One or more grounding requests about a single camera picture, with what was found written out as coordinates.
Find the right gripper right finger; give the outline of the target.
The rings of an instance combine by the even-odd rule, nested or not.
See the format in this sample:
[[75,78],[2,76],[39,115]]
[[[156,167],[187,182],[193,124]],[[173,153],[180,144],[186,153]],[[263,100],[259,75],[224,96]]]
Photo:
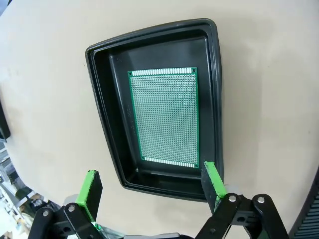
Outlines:
[[212,216],[195,239],[225,239],[232,226],[243,227],[250,239],[289,239],[269,195],[248,199],[227,192],[214,162],[204,162],[201,184]]

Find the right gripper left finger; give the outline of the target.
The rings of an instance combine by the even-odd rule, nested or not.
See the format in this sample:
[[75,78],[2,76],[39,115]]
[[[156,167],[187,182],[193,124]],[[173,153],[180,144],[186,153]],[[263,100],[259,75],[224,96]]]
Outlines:
[[75,200],[54,211],[49,207],[40,208],[34,217],[28,239],[103,239],[96,222],[102,195],[99,172],[89,170]]

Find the green perforated circuit board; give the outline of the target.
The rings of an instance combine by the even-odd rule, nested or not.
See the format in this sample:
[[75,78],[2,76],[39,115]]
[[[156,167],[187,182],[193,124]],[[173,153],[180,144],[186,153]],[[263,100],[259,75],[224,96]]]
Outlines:
[[128,72],[143,161],[199,167],[199,93],[196,67]]

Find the black ESD tray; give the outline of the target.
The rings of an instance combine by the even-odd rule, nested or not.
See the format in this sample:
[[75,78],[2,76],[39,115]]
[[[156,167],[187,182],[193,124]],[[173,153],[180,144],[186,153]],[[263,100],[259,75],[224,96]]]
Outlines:
[[[224,174],[222,64],[216,24],[208,18],[156,25],[89,46],[87,67],[115,172],[129,190],[205,201],[204,162]],[[128,72],[196,67],[199,86],[199,166],[141,159]]]
[[10,137],[10,130],[5,119],[3,108],[0,102],[0,141],[7,142],[7,139]]

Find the black slotted board rack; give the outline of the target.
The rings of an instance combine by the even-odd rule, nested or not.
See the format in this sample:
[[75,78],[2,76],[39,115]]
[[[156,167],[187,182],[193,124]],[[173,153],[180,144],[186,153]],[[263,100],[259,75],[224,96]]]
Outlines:
[[313,184],[290,232],[290,239],[319,239],[319,186]]

